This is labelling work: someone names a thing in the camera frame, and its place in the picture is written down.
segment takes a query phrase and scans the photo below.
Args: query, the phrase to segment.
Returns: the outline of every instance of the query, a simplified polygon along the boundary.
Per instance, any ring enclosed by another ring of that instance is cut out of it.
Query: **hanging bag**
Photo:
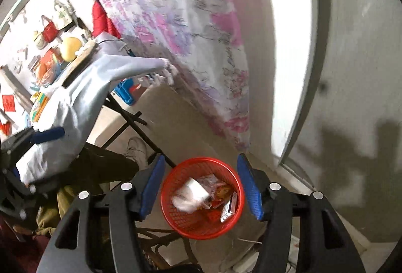
[[[51,21],[49,18],[46,16],[41,16],[42,17],[42,24],[45,27],[43,30],[43,37],[47,43],[53,42],[54,39],[57,37],[59,31],[57,30],[56,26],[54,25],[53,21]]]
[[[54,11],[55,15],[53,16],[53,22],[56,25],[56,28],[64,32],[67,31],[67,27],[71,26],[70,24],[73,22],[71,15],[68,11],[68,8],[61,3],[59,0],[54,1]]]

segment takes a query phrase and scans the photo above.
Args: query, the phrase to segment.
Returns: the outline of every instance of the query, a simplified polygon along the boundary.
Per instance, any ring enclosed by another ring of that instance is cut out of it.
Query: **floral fabric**
[[[137,56],[166,57],[215,133],[249,144],[248,67],[232,0],[99,0]]]

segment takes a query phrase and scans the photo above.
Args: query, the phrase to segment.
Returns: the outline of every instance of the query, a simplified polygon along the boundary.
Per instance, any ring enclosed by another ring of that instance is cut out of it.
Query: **floor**
[[[192,157],[209,156],[235,166],[237,150],[226,140],[214,135],[202,115],[170,87],[166,85],[152,87],[135,105],[128,107],[122,101],[121,105],[133,113],[142,111],[142,118],[148,122],[146,127],[142,126],[144,132],[176,164]],[[103,108],[88,142],[102,145],[124,123],[120,115],[108,108]],[[133,135],[135,132],[132,128],[126,129],[108,149],[124,153],[128,138]],[[249,160],[253,167],[264,169],[272,181],[283,183],[255,157],[250,155]],[[166,167],[166,174],[168,174],[170,167]],[[143,222],[138,222],[137,226],[170,228],[162,215],[159,197],[152,213]],[[231,231],[213,240],[192,240],[192,250],[205,273],[226,272],[253,245],[252,242],[241,241],[238,238],[257,240],[264,229],[265,224],[258,222],[251,215],[248,206],[245,206],[242,217]],[[180,240],[168,247],[162,247],[160,252],[170,264],[186,259]]]

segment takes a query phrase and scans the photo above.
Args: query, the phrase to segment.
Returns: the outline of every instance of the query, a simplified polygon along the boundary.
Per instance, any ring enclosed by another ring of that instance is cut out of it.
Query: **red basket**
[[[231,185],[238,194],[236,212],[224,223],[220,220],[211,222],[207,216],[209,210],[199,209],[186,213],[172,204],[172,196],[188,178],[197,179],[212,173]],[[162,186],[160,203],[166,221],[182,236],[198,240],[213,239],[228,232],[239,220],[244,207],[244,191],[239,176],[229,165],[209,157],[191,158],[181,162],[167,176]]]

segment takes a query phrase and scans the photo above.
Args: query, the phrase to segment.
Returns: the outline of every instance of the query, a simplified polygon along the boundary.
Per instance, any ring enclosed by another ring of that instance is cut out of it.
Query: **person's leg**
[[[70,183],[83,185],[88,180],[96,184],[131,180],[138,172],[138,164],[122,154],[86,143],[71,163],[67,177]]]
[[[148,167],[147,146],[140,137],[131,137],[127,143],[127,150],[124,156],[136,162],[140,170]]]

